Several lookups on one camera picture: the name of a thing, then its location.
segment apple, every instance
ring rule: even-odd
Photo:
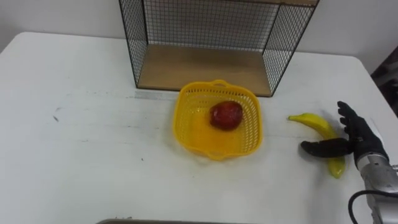
[[[210,108],[210,124],[225,131],[237,128],[242,118],[242,106],[235,101],[224,101]]]

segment wooden shelf board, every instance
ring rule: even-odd
[[[217,79],[243,86],[257,96],[271,96],[260,52],[170,45],[148,46],[138,87],[180,90],[191,82]]]

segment banana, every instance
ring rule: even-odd
[[[338,138],[335,130],[331,127],[329,122],[321,116],[312,113],[304,113],[300,115],[293,115],[288,117],[291,121],[302,123],[314,130],[316,130],[324,139]],[[328,161],[328,169],[330,174],[339,179],[345,171],[346,163],[344,157],[330,158]]]

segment plastic basket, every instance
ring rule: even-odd
[[[227,100],[243,107],[242,122],[233,131],[223,131],[210,124],[210,108]],[[173,132],[186,149],[210,159],[248,155],[262,141],[259,102],[249,90],[223,80],[190,83],[178,96]]]

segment white table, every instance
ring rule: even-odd
[[[338,126],[338,100],[398,162],[398,120],[354,57],[296,53],[274,97],[259,99],[261,147],[225,162],[175,142],[177,94],[135,89],[125,40],[19,34],[0,54],[0,223],[351,223],[348,199],[363,189],[352,158],[332,178],[298,148],[318,134],[286,120],[312,112]],[[354,212],[372,222],[364,197]]]

